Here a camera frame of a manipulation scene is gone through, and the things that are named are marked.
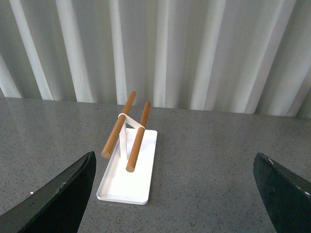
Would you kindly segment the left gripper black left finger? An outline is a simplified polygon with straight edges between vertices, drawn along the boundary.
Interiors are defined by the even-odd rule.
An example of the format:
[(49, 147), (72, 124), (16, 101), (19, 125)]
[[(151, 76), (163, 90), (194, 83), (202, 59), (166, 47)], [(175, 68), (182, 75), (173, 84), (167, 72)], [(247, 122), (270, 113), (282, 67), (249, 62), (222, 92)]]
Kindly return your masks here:
[(26, 200), (0, 217), (2, 233), (75, 233), (96, 173), (96, 156), (85, 154)]

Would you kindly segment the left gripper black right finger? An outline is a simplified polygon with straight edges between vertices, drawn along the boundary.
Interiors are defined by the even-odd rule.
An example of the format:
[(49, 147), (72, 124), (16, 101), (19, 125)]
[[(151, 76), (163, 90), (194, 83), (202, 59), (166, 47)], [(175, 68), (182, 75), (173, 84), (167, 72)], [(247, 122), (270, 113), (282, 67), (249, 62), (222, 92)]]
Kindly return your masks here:
[(263, 153), (253, 163), (257, 188), (278, 233), (311, 231), (311, 183)]

